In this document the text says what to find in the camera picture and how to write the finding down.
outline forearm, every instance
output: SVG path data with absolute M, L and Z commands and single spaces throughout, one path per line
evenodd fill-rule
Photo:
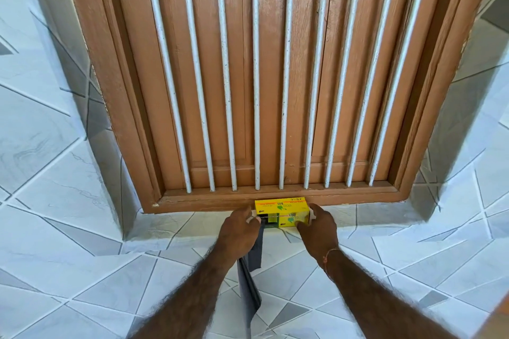
M 367 339 L 455 338 L 385 289 L 341 251 L 329 253 L 327 272 Z
M 132 339 L 201 339 L 231 263 L 214 247 Z

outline door frame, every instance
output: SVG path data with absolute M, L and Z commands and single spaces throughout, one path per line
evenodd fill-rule
M 306 197 L 319 205 L 397 202 L 410 196 L 481 0 L 438 0 L 387 181 L 165 190 L 119 0 L 74 0 L 120 151 L 143 211 L 231 210 L 254 200 Z

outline bracelet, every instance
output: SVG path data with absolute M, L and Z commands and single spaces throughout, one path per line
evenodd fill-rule
M 327 277 L 329 279 L 332 280 L 332 278 L 330 277 L 329 273 L 327 272 L 327 260 L 328 260 L 328 256 L 329 256 L 329 253 L 331 253 L 332 251 L 340 251 L 341 250 L 339 248 L 332 248 L 332 249 L 329 249 L 327 251 L 327 253 L 325 254 L 325 256 L 323 257 L 323 271 L 325 271 L 325 274 L 327 275 Z

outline white vertical bar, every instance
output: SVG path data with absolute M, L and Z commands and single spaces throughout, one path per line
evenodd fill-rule
M 230 154 L 230 173 L 232 189 L 237 190 L 237 172 L 235 170 L 235 145 L 233 142 L 232 94 L 230 92 L 230 63 L 228 59 L 228 37 L 226 29 L 225 0 L 217 0 L 220 13 L 221 55 L 223 62 L 223 83 L 225 85 L 226 131 L 228 133 L 228 152 Z
M 164 33 L 164 24 L 162 21 L 161 6 L 159 0 L 151 0 L 152 11 L 154 12 L 154 20 L 156 23 L 157 39 L 159 48 L 161 49 L 162 62 L 164 66 L 164 76 L 168 86 L 169 101 L 172 105 L 173 119 L 175 128 L 177 129 L 177 143 L 179 145 L 180 160 L 182 163 L 182 171 L 184 172 L 184 180 L 186 183 L 186 191 L 191 193 L 191 180 L 189 178 L 189 169 L 187 166 L 186 148 L 184 146 L 184 136 L 182 135 L 182 124 L 180 122 L 179 104 L 177 102 L 177 94 L 175 92 L 175 84 L 173 82 L 172 65 L 169 61 L 168 43 L 166 42 L 166 34 Z
M 288 87 L 289 87 L 289 61 L 290 45 L 292 42 L 292 9 L 293 0 L 287 0 L 286 19 L 284 22 L 284 60 L 283 60 L 283 109 L 281 112 L 281 142 L 279 149 L 279 188 L 284 187 L 284 159 L 286 156 L 286 127 L 288 115 Z
M 254 188 L 260 189 L 260 36 L 258 34 L 258 0 L 253 8 L 253 89 L 254 89 Z
M 345 36 L 345 45 L 343 46 L 343 59 L 341 60 L 340 82 L 337 86 L 336 106 L 334 108 L 334 118 L 332 120 L 332 130 L 330 133 L 329 153 L 327 156 L 327 167 L 325 170 L 325 187 L 329 187 L 330 172 L 332 171 L 332 161 L 334 159 L 334 148 L 336 146 L 337 127 L 340 123 L 341 103 L 343 101 L 343 91 L 345 90 L 345 81 L 347 79 L 348 59 L 350 57 L 350 48 L 352 47 L 353 27 L 355 23 L 355 14 L 357 13 L 357 4 L 359 0 L 350 0 L 348 12 L 347 32 Z
M 377 36 L 373 47 L 371 64 L 367 74 L 366 87 L 364 89 L 364 97 L 360 108 L 359 122 L 357 123 L 357 130 L 355 131 L 355 138 L 353 142 L 352 157 L 350 159 L 350 166 L 348 167 L 347 186 L 352 185 L 352 178 L 355 169 L 355 161 L 357 160 L 357 153 L 359 152 L 360 137 L 362 135 L 362 128 L 364 120 L 366 119 L 367 104 L 370 101 L 371 88 L 375 80 L 375 73 L 377 70 L 378 57 L 380 56 L 380 48 L 382 47 L 383 34 L 387 17 L 389 15 L 391 0 L 384 0 L 382 5 L 382 12 L 380 14 L 380 21 L 378 22 Z
M 383 113 L 382 122 L 380 125 L 380 131 L 378 134 L 377 145 L 375 148 L 375 152 L 373 154 L 369 179 L 370 186 L 373 185 L 373 181 L 375 180 L 375 174 L 377 173 L 378 163 L 380 162 L 380 155 L 382 154 L 385 133 L 387 132 L 387 126 L 389 124 L 392 105 L 394 104 L 394 97 L 396 96 L 396 91 L 398 90 L 398 83 L 400 82 L 401 73 L 403 72 L 405 58 L 408 53 L 408 47 L 410 46 L 410 40 L 412 38 L 412 32 L 415 26 L 415 21 L 417 19 L 417 13 L 419 12 L 420 2 L 421 0 L 412 0 L 412 4 L 410 7 L 410 14 L 408 15 L 408 20 L 405 27 L 405 34 L 401 44 L 401 51 L 399 52 L 398 62 L 396 64 L 396 67 L 394 68 L 394 74 L 392 76 L 390 91 L 387 98 L 387 104 L 385 106 L 385 111 Z
M 203 96 L 203 85 L 201 83 L 200 56 L 198 54 L 198 40 L 196 39 L 196 26 L 194 25 L 194 11 L 192 0 L 186 1 L 187 23 L 189 26 L 189 36 L 191 38 L 191 52 L 194 66 L 194 78 L 196 79 L 196 91 L 198 93 L 198 106 L 200 108 L 201 132 L 203 133 L 203 143 L 205 146 L 205 159 L 207 160 L 207 170 L 209 171 L 210 191 L 215 191 L 214 171 L 212 167 L 212 155 L 210 153 L 209 129 L 207 126 L 207 112 L 205 111 L 205 98 Z
M 311 100 L 309 103 L 309 122 L 308 122 L 308 144 L 306 146 L 306 162 L 304 173 L 304 188 L 309 187 L 309 172 L 311 170 L 311 153 L 313 152 L 313 138 L 315 136 L 315 118 L 318 98 L 318 78 L 320 77 L 320 65 L 322 60 L 323 29 L 325 24 L 325 2 L 319 0 L 318 7 L 318 27 L 315 43 L 315 58 L 313 64 L 313 79 L 311 81 Z

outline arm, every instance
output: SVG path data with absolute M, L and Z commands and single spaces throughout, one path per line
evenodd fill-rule
M 336 284 L 367 339 L 456 338 L 396 297 L 350 260 L 339 250 L 337 227 L 332 215 L 318 205 L 311 204 L 310 207 L 316 219 L 309 226 L 298 223 L 302 241 L 309 254 Z
M 251 208 L 234 211 L 223 223 L 213 249 L 132 339 L 201 339 L 212 318 L 226 273 L 254 245 L 260 218 Z

